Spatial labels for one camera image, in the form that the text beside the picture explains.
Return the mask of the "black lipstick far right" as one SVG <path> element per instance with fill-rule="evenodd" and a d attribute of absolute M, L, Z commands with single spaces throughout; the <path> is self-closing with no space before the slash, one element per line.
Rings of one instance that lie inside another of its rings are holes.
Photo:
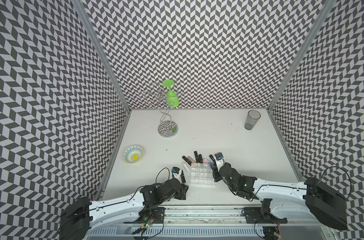
<path fill-rule="evenodd" d="M 214 165 L 216 165 L 215 159 L 213 157 L 213 155 L 209 155 L 209 158 L 211 159 L 211 161 L 213 162 Z"/>

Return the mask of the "black gold lipstick left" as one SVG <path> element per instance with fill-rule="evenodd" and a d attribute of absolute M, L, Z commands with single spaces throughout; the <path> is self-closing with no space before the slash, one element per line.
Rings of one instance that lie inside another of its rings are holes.
<path fill-rule="evenodd" d="M 191 166 L 191 161 L 186 156 L 182 156 L 182 159 Z"/>

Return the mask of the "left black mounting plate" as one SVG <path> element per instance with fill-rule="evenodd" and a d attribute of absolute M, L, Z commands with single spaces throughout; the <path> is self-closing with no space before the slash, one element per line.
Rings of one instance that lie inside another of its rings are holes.
<path fill-rule="evenodd" d="M 158 207 L 152 210 L 142 210 L 139 217 L 135 221 L 125 222 L 125 224 L 145 224 L 149 220 L 154 220 L 155 223 L 161 223 L 165 217 L 164 207 Z"/>

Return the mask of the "black mounting plate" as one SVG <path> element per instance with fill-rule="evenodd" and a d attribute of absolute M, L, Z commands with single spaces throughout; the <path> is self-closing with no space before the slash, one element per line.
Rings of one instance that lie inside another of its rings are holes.
<path fill-rule="evenodd" d="M 241 213 L 248 224 L 287 224 L 287 218 L 279 219 L 271 213 L 270 204 L 272 199 L 264 199 L 261 207 L 243 208 Z"/>
<path fill-rule="evenodd" d="M 155 223 L 161 223 L 165 217 L 164 207 L 158 207 L 152 210 L 142 210 L 139 217 L 135 221 L 125 222 L 125 224 L 145 224 L 149 220 L 154 220 Z"/>

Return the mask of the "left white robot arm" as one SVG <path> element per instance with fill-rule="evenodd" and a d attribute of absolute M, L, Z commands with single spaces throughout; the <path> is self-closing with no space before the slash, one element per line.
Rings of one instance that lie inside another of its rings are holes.
<path fill-rule="evenodd" d="M 121 198 L 91 201 L 82 197 L 62 211 L 59 239 L 82 240 L 92 231 L 107 226 L 147 220 L 163 203 L 185 200 L 187 191 L 187 185 L 172 178 L 161 184 L 141 186 L 135 193 Z"/>

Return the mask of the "green plastic goblet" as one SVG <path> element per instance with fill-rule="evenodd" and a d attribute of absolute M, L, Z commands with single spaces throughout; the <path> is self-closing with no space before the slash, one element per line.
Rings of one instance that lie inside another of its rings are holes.
<path fill-rule="evenodd" d="M 173 80 L 165 80 L 162 82 L 162 86 L 164 88 L 167 88 L 167 94 L 166 94 L 166 101 L 168 106 L 173 108 L 178 108 L 180 105 L 179 97 L 178 95 L 172 90 L 172 87 L 174 86 L 175 82 Z"/>

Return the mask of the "clear acrylic lipstick organizer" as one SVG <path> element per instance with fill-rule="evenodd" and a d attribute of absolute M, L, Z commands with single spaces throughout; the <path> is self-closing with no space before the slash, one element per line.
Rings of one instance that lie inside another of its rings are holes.
<path fill-rule="evenodd" d="M 213 171 L 210 164 L 192 163 L 190 166 L 189 185 L 202 188 L 214 188 Z"/>

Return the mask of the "grey glass tumbler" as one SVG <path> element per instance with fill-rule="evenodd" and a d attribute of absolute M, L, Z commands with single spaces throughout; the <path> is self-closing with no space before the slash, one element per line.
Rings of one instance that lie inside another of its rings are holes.
<path fill-rule="evenodd" d="M 247 113 L 244 127 L 247 130 L 252 130 L 257 124 L 258 120 L 261 118 L 261 114 L 257 110 L 250 110 Z"/>

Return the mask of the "black lipstick silver band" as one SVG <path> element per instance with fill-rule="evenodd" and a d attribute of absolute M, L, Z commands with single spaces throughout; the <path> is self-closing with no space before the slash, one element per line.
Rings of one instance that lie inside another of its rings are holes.
<path fill-rule="evenodd" d="M 184 176 L 183 170 L 180 171 L 180 176 L 181 176 L 182 184 L 185 184 L 186 183 L 186 180 L 185 180 L 185 176 Z"/>

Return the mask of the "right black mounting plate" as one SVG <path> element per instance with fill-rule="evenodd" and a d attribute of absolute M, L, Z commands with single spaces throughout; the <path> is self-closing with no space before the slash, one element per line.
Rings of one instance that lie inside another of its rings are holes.
<path fill-rule="evenodd" d="M 287 224 L 287 218 L 279 219 L 271 213 L 270 204 L 272 199 L 264 199 L 261 207 L 243 208 L 241 213 L 248 224 Z"/>

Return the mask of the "yellow blue patterned bowl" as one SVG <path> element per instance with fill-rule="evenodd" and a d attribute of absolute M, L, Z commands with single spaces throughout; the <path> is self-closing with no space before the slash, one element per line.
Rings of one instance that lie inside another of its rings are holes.
<path fill-rule="evenodd" d="M 123 153 L 123 160 L 125 163 L 134 164 L 139 162 L 144 154 L 144 150 L 141 146 L 132 145 L 129 146 Z"/>

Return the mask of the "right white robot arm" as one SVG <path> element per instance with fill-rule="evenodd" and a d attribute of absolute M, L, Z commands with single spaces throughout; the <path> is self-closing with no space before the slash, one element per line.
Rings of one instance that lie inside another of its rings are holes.
<path fill-rule="evenodd" d="M 213 177 L 224 181 L 233 195 L 260 201 L 260 214 L 268 220 L 316 219 L 332 229 L 348 229 L 347 198 L 317 178 L 298 183 L 269 182 L 243 176 L 230 163 L 214 165 Z"/>

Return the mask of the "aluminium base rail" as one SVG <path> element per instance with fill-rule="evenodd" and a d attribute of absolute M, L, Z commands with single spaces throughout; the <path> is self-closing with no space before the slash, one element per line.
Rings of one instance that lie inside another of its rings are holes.
<path fill-rule="evenodd" d="M 114 224 L 93 231 L 88 240 L 336 240 L 328 227 L 312 219 L 287 224 L 248 224 L 241 213 L 248 206 L 164 206 L 161 223 Z"/>

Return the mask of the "clear white lipstick tube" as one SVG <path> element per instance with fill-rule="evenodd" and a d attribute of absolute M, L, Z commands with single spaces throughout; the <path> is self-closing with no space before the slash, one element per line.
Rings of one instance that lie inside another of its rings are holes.
<path fill-rule="evenodd" d="M 182 166 L 184 167 L 184 169 L 185 169 L 187 172 L 190 172 L 190 168 L 188 167 L 187 163 L 182 162 Z"/>

